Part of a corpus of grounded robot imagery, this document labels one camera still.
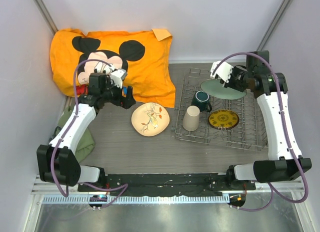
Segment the light green flower plate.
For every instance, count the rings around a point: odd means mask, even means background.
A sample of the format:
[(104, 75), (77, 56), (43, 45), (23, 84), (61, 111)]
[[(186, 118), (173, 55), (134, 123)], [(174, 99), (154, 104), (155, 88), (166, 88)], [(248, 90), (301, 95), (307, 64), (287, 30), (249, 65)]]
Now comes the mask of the light green flower plate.
[(216, 79), (208, 79), (201, 83), (201, 89), (208, 95), (224, 100), (237, 100), (247, 95), (247, 92), (240, 92), (232, 88), (225, 88)]

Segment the cream bird plate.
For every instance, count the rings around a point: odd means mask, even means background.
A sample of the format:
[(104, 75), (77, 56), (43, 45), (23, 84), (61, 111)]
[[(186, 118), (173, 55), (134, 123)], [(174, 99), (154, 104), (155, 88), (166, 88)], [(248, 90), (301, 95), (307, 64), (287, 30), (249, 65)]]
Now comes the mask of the cream bird plate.
[(131, 116), (133, 128), (141, 135), (152, 137), (163, 132), (170, 123), (167, 110), (157, 103), (145, 103), (134, 110)]

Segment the yellow brown patterned plate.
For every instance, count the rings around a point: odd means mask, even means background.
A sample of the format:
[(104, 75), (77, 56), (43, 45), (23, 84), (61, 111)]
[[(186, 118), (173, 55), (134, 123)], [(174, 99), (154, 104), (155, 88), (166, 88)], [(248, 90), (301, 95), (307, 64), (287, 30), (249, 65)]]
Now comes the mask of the yellow brown patterned plate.
[(208, 123), (218, 130), (230, 130), (240, 122), (239, 116), (231, 110), (217, 110), (208, 117)]

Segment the grey wire dish rack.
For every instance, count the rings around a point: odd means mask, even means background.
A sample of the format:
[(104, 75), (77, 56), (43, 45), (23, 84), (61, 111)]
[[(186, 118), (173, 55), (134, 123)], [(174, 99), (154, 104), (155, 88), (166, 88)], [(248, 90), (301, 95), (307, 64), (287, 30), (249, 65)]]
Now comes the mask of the grey wire dish rack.
[[(201, 83), (210, 78), (207, 70), (190, 68), (184, 75), (177, 112), (177, 120), (172, 128), (176, 138), (203, 144), (216, 144), (232, 148), (252, 151), (267, 151), (268, 139), (263, 115), (254, 98), (248, 92), (245, 97), (237, 100), (224, 100), (210, 97), (211, 112), (201, 112), (199, 126), (193, 131), (183, 128), (183, 118), (187, 108), (191, 106), (193, 96), (201, 90)], [(239, 116), (239, 123), (229, 130), (215, 129), (208, 122), (212, 112), (231, 110)]]

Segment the beige tumbler cup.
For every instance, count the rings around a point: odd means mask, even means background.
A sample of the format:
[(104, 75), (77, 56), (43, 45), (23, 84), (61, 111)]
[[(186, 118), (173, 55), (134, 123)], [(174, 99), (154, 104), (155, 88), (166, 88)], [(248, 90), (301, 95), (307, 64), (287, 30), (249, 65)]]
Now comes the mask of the beige tumbler cup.
[(184, 115), (182, 126), (187, 131), (195, 131), (199, 126), (200, 109), (197, 106), (189, 106)]

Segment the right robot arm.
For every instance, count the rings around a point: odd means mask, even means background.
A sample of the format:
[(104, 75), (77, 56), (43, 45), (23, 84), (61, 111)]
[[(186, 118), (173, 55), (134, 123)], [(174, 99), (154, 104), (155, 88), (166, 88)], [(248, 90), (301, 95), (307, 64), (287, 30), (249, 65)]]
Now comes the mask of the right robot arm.
[(268, 51), (246, 52), (246, 69), (239, 70), (226, 59), (212, 65), (211, 77), (220, 78), (224, 89), (237, 92), (249, 89), (262, 112), (268, 139), (268, 159), (251, 164), (232, 165), (226, 185), (233, 190), (244, 181), (260, 183), (293, 181), (305, 178), (312, 167), (296, 142), (288, 109), (288, 86), (283, 73), (274, 72)]

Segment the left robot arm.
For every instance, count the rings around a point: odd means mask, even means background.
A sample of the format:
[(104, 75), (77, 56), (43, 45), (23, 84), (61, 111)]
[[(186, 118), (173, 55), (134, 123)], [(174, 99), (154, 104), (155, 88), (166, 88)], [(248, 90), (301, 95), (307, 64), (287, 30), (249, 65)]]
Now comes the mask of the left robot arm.
[(43, 182), (70, 187), (86, 183), (97, 192), (106, 187), (104, 169), (81, 166), (76, 159), (76, 149), (85, 130), (106, 103), (124, 109), (135, 105), (133, 88), (128, 86), (126, 93), (123, 92), (126, 76), (123, 69), (89, 76), (88, 92), (78, 97), (66, 124), (48, 145), (40, 145), (36, 151), (39, 176)]

